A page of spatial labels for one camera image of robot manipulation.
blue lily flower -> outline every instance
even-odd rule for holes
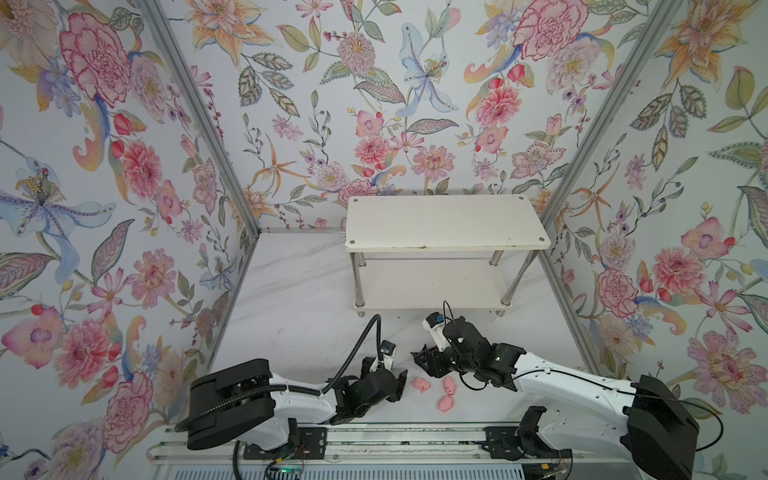
[[[61,261],[54,274],[56,283],[64,283],[78,268],[80,256],[68,235],[76,226],[95,228],[107,223],[114,211],[114,204],[101,205],[85,202],[76,207],[66,207],[59,180],[50,165],[27,158],[29,170],[16,171],[19,182],[16,189],[24,198],[0,189],[0,218],[4,218],[17,237],[31,232],[42,232],[56,240],[61,251]]]
[[[216,257],[216,263],[214,264],[214,272],[216,273],[203,273],[200,277],[200,285],[207,287],[209,290],[215,290],[222,286],[228,290],[233,290],[235,286],[230,278],[234,275],[236,266],[237,258],[232,260],[232,263],[225,268],[221,257]]]
[[[443,52],[437,59],[428,58],[422,67],[420,57],[423,48],[424,41],[419,30],[413,24],[404,24],[400,61],[406,68],[404,80],[411,84],[415,95],[409,105],[395,112],[398,117],[410,117],[416,113],[416,108],[423,98],[428,98],[437,111],[445,113],[458,110],[448,95],[435,88],[435,83],[440,82],[440,78],[448,70],[448,54]]]

white marble floor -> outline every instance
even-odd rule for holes
[[[482,392],[472,392],[453,373],[458,385],[455,407],[447,413],[437,410],[437,403],[445,395],[442,380],[427,377],[413,362],[410,352],[431,341],[421,321],[441,306],[430,310],[366,311],[366,317],[359,318],[352,307],[352,267],[343,239],[342,233],[261,236],[220,344],[214,371],[264,358],[270,361],[272,371],[281,376],[323,382],[336,373],[368,319],[380,313],[382,338],[397,345],[395,373],[408,369],[409,383],[421,376],[432,383],[432,388],[421,394],[408,385],[400,402],[381,403],[361,421],[514,421],[521,418],[528,406],[548,404],[539,396],[491,386]],[[489,253],[480,255],[490,257]],[[509,252],[502,258],[500,266],[507,281],[515,277],[524,257],[525,252]],[[368,258],[375,261],[376,256]],[[463,315],[474,323],[491,343],[511,343],[552,362],[583,366],[538,261],[528,269],[512,301],[514,308],[500,319],[490,310],[454,310],[454,315]],[[375,355],[374,343],[372,331],[350,365],[350,375],[359,375],[363,357]],[[465,379],[471,386],[481,385],[471,376]]]

floral wallpaper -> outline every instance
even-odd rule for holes
[[[269,230],[343,227],[355,195],[526,192],[542,212],[654,4],[163,7]]]
[[[694,478],[768,475],[767,16],[683,3],[551,232],[603,374],[655,376],[723,420]],[[713,414],[686,407],[712,442]]]
[[[188,111],[132,0],[0,0],[0,477],[142,478],[185,413],[254,244]]]

white shelf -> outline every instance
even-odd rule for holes
[[[486,259],[368,260],[360,269],[361,310],[451,307],[507,310],[501,267]]]
[[[550,241],[525,195],[433,195],[350,199],[344,245],[445,252],[545,250]]]

lower shelf board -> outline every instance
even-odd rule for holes
[[[501,267],[488,259],[368,260],[360,269],[360,310],[442,308],[508,310]]]

